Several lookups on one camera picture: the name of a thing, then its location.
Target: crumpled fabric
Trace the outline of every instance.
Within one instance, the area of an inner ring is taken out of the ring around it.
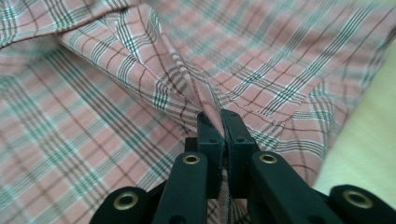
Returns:
[[[394,6],[344,1],[2,1],[0,222],[88,223],[222,108],[312,184],[395,35]],[[248,223],[226,179],[208,223]]]

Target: pink plaid cloth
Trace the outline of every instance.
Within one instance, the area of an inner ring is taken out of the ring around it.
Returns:
[[[0,222],[89,222],[221,108],[312,184],[396,34],[394,7],[341,2],[2,1]],[[208,203],[248,221],[226,185]]]

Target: white surface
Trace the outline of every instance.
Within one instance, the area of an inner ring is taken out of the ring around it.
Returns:
[[[367,189],[396,209],[396,41],[329,152],[314,189],[328,195],[343,184]]]

